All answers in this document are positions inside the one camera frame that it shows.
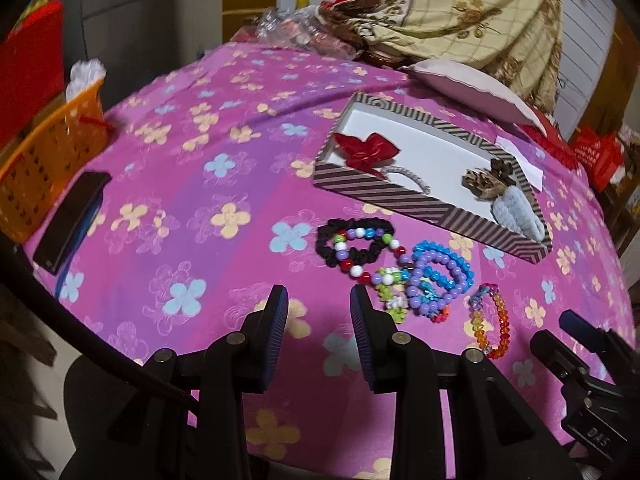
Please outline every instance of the red bead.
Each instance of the red bead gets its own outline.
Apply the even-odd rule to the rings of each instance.
[[[351,267],[353,267],[353,260],[346,259],[340,262],[340,268],[342,269],[342,272],[349,272],[349,269],[351,269]]]

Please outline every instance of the pink floral bedsheet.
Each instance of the pink floral bedsheet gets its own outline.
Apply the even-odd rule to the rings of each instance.
[[[420,107],[489,141],[499,134],[516,142],[545,171],[538,201],[553,253],[534,266],[314,188],[316,153],[357,89]],[[633,339],[620,264],[584,176],[402,73],[227,44],[156,79],[108,118],[121,125],[119,137],[88,168],[109,171],[113,181],[60,301],[141,363],[163,347],[206,348],[263,308],[273,283],[284,284],[289,319],[276,377],[264,396],[245,397],[251,452],[336,476],[388,475],[395,397],[368,390],[348,307],[353,282],[314,252],[315,230],[328,218],[388,218],[407,247],[433,240],[462,254],[476,283],[498,283],[513,328],[511,349],[497,366],[562,442],[568,436],[559,425],[560,384],[530,354],[532,334],[550,329],[601,378],[606,371],[597,358],[559,330],[559,314],[572,308]],[[27,243],[29,254],[42,231]],[[390,266],[390,254],[383,254],[380,264]],[[53,277],[36,273],[53,290]],[[491,339],[492,309],[488,321]],[[463,298],[445,323],[408,316],[401,327],[449,352],[475,341]]]

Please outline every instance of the red hair bow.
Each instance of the red hair bow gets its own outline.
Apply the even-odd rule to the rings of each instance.
[[[376,132],[370,134],[364,141],[345,134],[334,134],[334,139],[338,146],[349,155],[346,161],[347,166],[382,179],[385,177],[379,171],[374,170],[373,165],[376,162],[394,158],[400,153],[394,143]]]

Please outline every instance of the bead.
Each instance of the bead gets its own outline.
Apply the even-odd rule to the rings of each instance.
[[[351,267],[351,269],[349,269],[349,274],[351,275],[352,278],[359,278],[363,273],[363,269],[362,266],[360,265],[354,265],[353,267]]]
[[[340,262],[340,268],[342,272],[349,272],[349,269],[353,267],[353,260],[343,260]]]

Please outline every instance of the striped box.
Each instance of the striped box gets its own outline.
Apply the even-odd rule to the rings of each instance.
[[[545,226],[545,238],[541,243],[530,240],[520,234],[508,230],[501,225],[484,217],[478,216],[465,209],[448,204],[432,196],[426,196],[421,192],[407,189],[398,184],[377,178],[369,173],[353,170],[346,166],[339,166],[327,162],[325,159],[334,148],[332,134],[338,131],[342,119],[354,103],[362,103],[372,107],[400,114],[406,118],[419,121],[429,126],[464,140],[499,157],[513,165],[513,176],[518,187],[524,192],[532,203],[534,213]],[[327,140],[318,152],[314,168],[314,184],[323,189],[335,191],[352,198],[363,200],[380,207],[391,209],[412,218],[417,218],[431,224],[435,224],[446,230],[472,238],[483,244],[493,246],[501,251],[512,254],[517,258],[527,260],[534,264],[552,251],[551,238],[546,226],[545,218],[540,211],[540,206],[535,198],[533,190],[527,181],[518,161],[510,153],[498,148],[494,144],[469,133],[462,128],[454,126],[435,118],[434,116],[409,108],[407,106],[382,99],[379,97],[356,92],[347,102],[340,117],[335,121]]]

